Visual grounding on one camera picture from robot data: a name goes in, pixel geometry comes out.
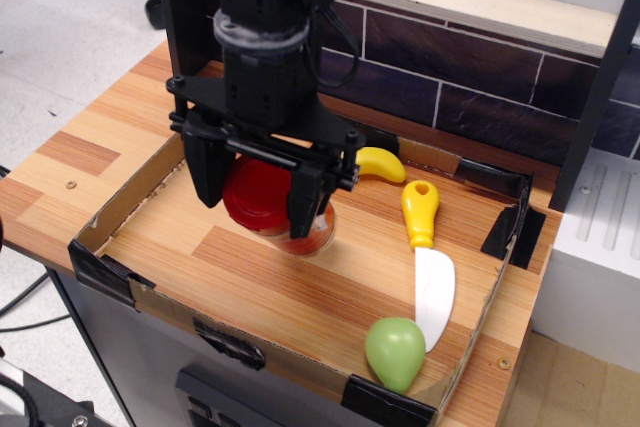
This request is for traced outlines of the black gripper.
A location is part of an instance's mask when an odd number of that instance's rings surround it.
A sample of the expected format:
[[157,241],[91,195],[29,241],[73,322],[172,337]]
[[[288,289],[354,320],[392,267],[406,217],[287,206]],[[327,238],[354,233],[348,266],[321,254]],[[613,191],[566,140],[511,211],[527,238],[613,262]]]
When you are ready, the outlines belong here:
[[309,236],[329,192],[353,189],[365,136],[321,102],[305,49],[274,57],[227,51],[222,77],[175,75],[166,87],[175,98],[171,128],[208,208],[222,199],[238,154],[292,172],[292,239]]

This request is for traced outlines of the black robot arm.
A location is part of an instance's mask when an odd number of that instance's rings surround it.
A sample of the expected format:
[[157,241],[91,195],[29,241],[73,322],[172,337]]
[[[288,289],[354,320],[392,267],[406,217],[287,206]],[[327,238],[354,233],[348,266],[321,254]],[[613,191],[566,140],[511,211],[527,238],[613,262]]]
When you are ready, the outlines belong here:
[[306,237],[331,195],[354,187],[365,143],[318,95],[322,27],[347,31],[334,0],[219,0],[211,21],[201,0],[162,2],[171,127],[200,200],[218,204],[237,155],[286,169],[289,232]]

